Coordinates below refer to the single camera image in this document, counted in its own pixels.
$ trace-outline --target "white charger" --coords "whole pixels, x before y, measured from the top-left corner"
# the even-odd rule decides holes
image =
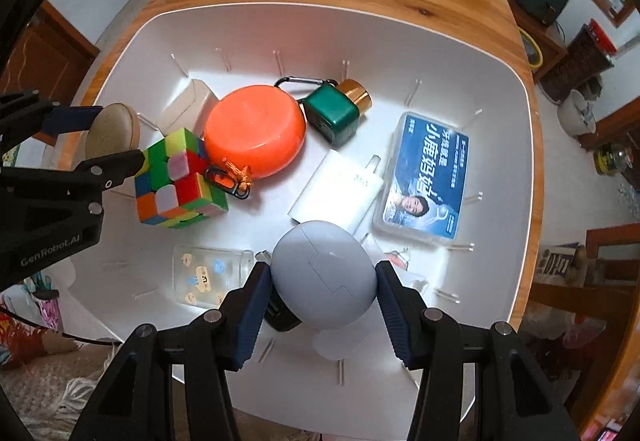
[[[289,211],[299,223],[326,221],[353,234],[382,188],[379,156],[366,167],[330,150]]]

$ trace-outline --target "gold bottle cap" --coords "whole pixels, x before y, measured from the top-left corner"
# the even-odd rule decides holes
[[[347,78],[341,84],[336,87],[341,93],[343,93],[347,98],[349,98],[355,106],[358,107],[358,111],[360,115],[367,112],[371,105],[373,104],[371,101],[371,96],[365,90],[362,85],[360,85],[356,80],[351,80]]]

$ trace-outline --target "colorful puzzle cube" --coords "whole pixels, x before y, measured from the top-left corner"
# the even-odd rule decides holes
[[[204,142],[185,128],[143,151],[136,174],[141,223],[184,228],[228,211],[225,193],[204,179],[209,159]]]

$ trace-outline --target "orange case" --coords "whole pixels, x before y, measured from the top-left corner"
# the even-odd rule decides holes
[[[250,85],[226,95],[207,118],[204,143],[212,163],[249,166],[254,179],[282,170],[305,141],[298,102],[280,88]]]

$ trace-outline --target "brown door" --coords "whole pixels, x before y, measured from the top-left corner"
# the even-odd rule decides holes
[[[14,47],[0,76],[0,93],[34,88],[44,98],[71,104],[98,52],[45,0]],[[42,133],[35,137],[55,143]]]

